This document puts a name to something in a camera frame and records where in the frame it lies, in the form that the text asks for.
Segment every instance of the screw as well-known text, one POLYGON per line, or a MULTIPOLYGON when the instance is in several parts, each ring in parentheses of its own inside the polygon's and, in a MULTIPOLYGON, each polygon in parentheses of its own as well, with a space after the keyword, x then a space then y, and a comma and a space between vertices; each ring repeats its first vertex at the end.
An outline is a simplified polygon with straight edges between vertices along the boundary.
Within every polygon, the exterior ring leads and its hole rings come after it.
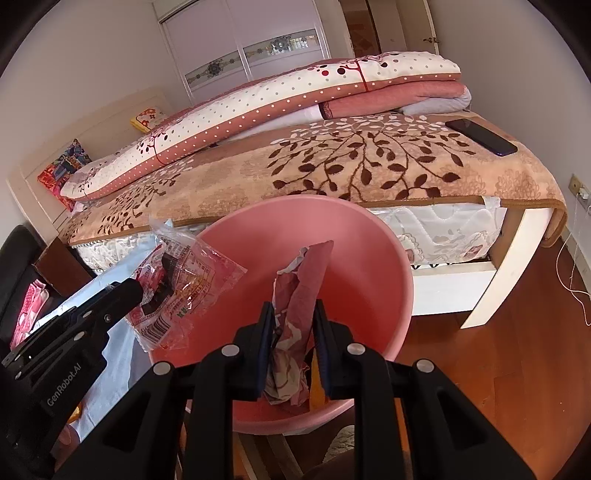
POLYGON ((222 355, 223 356, 237 356, 240 352, 240 347, 238 345, 234 345, 230 343, 230 345, 225 345, 222 348, 222 355))
POLYGON ((166 375, 170 372, 170 364, 168 362, 158 362, 152 367, 152 370, 156 375, 166 375))
POLYGON ((424 374, 430 374, 435 370, 435 365, 430 360, 423 358, 417 362, 417 369, 424 374))
POLYGON ((351 355, 363 355, 365 353, 365 347, 361 343, 350 343, 347 345, 347 351, 351 355))

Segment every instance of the sliding wardrobe door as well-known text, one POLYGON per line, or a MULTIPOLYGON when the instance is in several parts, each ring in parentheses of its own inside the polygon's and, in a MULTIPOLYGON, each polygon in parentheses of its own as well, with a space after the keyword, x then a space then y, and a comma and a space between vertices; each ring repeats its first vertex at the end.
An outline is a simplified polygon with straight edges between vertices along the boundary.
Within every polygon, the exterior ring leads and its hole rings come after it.
POLYGON ((248 81, 232 20, 220 0, 199 0, 166 20, 163 27, 194 103, 248 81))
POLYGON ((312 0, 225 1, 253 79, 325 57, 320 19, 312 0))

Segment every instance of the white wall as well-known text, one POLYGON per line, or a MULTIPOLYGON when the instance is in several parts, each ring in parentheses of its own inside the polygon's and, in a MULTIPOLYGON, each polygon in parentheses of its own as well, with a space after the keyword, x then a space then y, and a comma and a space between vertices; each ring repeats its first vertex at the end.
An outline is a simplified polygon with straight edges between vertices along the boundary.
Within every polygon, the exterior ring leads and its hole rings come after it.
POLYGON ((0 245, 24 218, 5 178, 66 125, 130 93, 162 88, 189 106, 147 0, 61 0, 0 77, 0 245))
MULTIPOLYGON (((429 4, 441 55, 462 69, 473 109, 517 137, 552 172, 573 231, 571 174, 591 187, 591 85, 579 62, 527 0, 429 4)), ((574 234, 591 263, 591 218, 582 210, 574 234)))

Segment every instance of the mattress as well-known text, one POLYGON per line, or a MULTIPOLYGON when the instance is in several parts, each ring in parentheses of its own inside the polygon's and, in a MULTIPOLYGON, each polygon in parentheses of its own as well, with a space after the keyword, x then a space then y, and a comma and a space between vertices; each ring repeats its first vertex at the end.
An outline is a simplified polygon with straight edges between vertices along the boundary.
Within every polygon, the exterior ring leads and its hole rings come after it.
MULTIPOLYGON (((372 208, 401 241, 411 265, 461 263, 486 256, 496 241, 506 208, 497 197, 476 203, 439 203, 427 206, 372 208)), ((210 223, 182 227, 195 234, 210 223)), ((151 232, 76 245, 86 265, 100 274, 124 259, 134 248, 156 245, 151 232)))

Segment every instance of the black chair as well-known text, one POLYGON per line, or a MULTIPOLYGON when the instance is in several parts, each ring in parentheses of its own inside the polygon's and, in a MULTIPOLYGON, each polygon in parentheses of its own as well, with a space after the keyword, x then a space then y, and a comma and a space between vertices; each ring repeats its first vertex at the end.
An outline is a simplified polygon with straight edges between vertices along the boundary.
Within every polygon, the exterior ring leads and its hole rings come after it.
MULTIPOLYGON (((10 351, 10 341, 29 285, 35 280, 47 283, 33 267, 43 249, 43 243, 24 225, 18 225, 0 248, 0 359, 10 351)), ((64 301, 51 286, 47 289, 50 297, 38 318, 64 301)))

